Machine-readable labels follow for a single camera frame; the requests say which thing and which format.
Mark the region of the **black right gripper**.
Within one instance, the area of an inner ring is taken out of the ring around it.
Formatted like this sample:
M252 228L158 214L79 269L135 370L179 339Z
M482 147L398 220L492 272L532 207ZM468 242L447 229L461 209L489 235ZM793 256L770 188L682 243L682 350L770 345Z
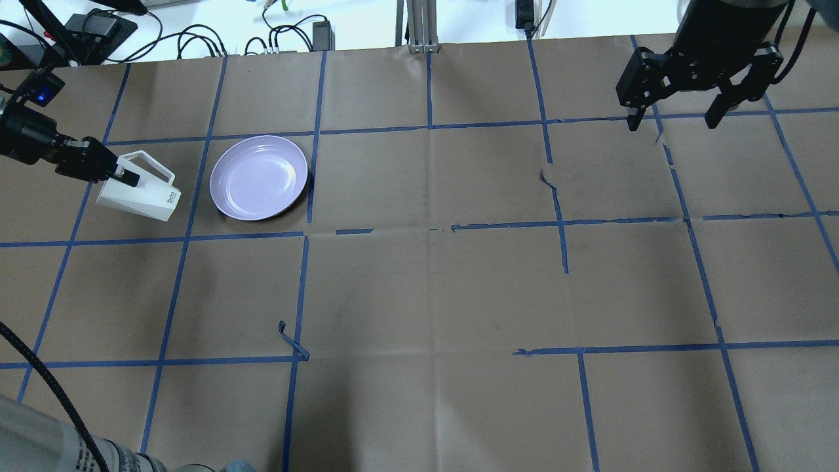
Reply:
M648 108L687 90L719 90L705 112L716 129L744 101L755 102L786 72L780 39L793 1L687 1L674 41L663 54L638 47L616 85L627 128Z

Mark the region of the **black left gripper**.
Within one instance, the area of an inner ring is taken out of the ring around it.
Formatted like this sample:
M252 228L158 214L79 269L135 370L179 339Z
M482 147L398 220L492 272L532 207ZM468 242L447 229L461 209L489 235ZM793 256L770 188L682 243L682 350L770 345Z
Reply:
M35 69L16 89L2 87L9 94L2 98L1 153L25 165L44 159L55 165L61 176L98 183L116 180L128 186L138 185L140 176L118 165L118 157L92 137L66 140L57 131L54 119L29 107L28 102L45 107L65 86L51 69Z

